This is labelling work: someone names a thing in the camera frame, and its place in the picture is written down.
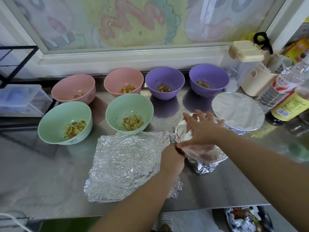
purple bowl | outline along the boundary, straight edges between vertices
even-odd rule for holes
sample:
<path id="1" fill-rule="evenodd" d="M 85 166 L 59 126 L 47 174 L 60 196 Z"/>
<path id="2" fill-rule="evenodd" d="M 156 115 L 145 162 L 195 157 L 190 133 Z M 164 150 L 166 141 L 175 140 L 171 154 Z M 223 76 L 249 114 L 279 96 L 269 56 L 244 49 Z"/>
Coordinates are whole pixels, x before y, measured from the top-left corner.
<path id="1" fill-rule="evenodd" d="M 230 81 L 229 76 L 223 69 L 212 64 L 200 64 L 194 66 L 189 72 L 189 77 L 193 91 L 204 97 L 216 95 L 216 93 L 224 89 Z M 207 83 L 211 88 L 208 89 L 198 85 L 198 81 Z"/>
<path id="2" fill-rule="evenodd" d="M 174 68 L 157 67 L 147 73 L 145 82 L 150 90 L 150 93 L 152 93 L 154 97 L 161 100 L 168 100 L 175 97 L 183 87 L 184 76 L 180 71 Z M 168 86 L 172 92 L 158 92 L 157 88 L 159 88 L 162 84 Z"/>

person's left arm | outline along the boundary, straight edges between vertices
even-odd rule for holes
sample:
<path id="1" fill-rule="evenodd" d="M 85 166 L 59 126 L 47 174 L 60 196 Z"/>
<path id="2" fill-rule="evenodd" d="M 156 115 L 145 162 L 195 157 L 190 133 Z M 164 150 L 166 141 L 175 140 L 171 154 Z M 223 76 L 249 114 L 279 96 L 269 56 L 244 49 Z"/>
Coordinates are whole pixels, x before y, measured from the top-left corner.
<path id="1" fill-rule="evenodd" d="M 146 232 L 154 225 L 161 207 L 184 166 L 176 145 L 161 155 L 160 171 L 102 217 L 89 232 Z"/>

plastic bowl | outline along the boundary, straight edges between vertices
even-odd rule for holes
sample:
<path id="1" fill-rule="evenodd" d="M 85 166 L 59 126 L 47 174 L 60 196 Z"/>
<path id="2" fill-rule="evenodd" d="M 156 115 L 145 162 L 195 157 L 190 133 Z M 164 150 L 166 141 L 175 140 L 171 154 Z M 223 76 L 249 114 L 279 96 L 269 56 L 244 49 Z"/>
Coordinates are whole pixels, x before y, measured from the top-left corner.
<path id="1" fill-rule="evenodd" d="M 95 79 L 86 74 L 68 76 L 55 84 L 52 97 L 60 102 L 79 101 L 89 105 L 95 99 Z"/>
<path id="2" fill-rule="evenodd" d="M 84 120 L 86 127 L 71 139 L 64 137 L 64 127 Z M 60 104 L 51 109 L 41 119 L 38 134 L 41 140 L 50 144 L 71 145 L 84 140 L 92 129 L 91 110 L 83 102 L 73 101 Z"/>
<path id="3" fill-rule="evenodd" d="M 144 83 L 144 76 L 140 71 L 130 67 L 124 67 L 112 71 L 104 80 L 105 89 L 111 93 L 112 96 L 119 97 L 119 91 L 127 85 L 132 85 L 135 90 L 130 93 L 139 94 L 141 86 Z"/>
<path id="4" fill-rule="evenodd" d="M 123 118 L 133 116 L 141 116 L 141 121 L 144 124 L 137 130 L 127 131 L 126 128 L 121 127 Z M 106 109 L 106 121 L 114 130 L 123 134 L 137 134 L 142 132 L 154 114 L 154 107 L 151 101 L 140 94 L 124 94 L 114 99 Z"/>
<path id="5" fill-rule="evenodd" d="M 224 89 L 230 81 L 229 76 L 223 69 L 212 64 L 194 66 L 189 72 L 189 77 L 193 91 L 204 97 L 215 96 Z M 211 88 L 208 89 L 198 85 L 198 81 L 207 83 Z"/>
<path id="6" fill-rule="evenodd" d="M 168 100 L 179 93 L 184 85 L 184 76 L 174 68 L 158 67 L 147 73 L 145 82 L 153 96 L 161 100 Z M 158 92 L 157 88 L 162 84 L 168 86 L 172 92 Z"/>

person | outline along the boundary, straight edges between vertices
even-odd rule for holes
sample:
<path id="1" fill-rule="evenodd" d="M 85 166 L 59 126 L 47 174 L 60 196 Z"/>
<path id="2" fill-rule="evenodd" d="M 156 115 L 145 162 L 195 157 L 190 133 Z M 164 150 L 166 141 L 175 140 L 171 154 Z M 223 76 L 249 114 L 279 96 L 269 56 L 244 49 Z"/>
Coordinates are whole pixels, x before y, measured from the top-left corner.
<path id="1" fill-rule="evenodd" d="M 183 113 L 194 130 L 192 139 L 171 144 L 161 155 L 160 171 L 102 217 L 90 232 L 148 232 L 184 167 L 177 148 L 217 145 L 258 191 L 299 232 L 309 228 L 309 169 L 267 150 L 214 122 L 212 113 L 196 110 L 197 122 Z"/>

forearm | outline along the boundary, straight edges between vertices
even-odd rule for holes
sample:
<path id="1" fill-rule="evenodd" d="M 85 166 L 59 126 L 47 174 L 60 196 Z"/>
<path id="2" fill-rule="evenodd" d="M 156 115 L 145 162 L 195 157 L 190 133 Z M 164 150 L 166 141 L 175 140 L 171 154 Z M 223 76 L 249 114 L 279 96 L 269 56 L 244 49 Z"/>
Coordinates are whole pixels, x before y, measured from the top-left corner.
<path id="1" fill-rule="evenodd" d="M 230 131 L 222 135 L 217 145 L 298 231 L 307 230 L 308 167 Z"/>
<path id="2" fill-rule="evenodd" d="M 101 218 L 90 232 L 150 231 L 176 178 L 177 175 L 159 171 Z"/>

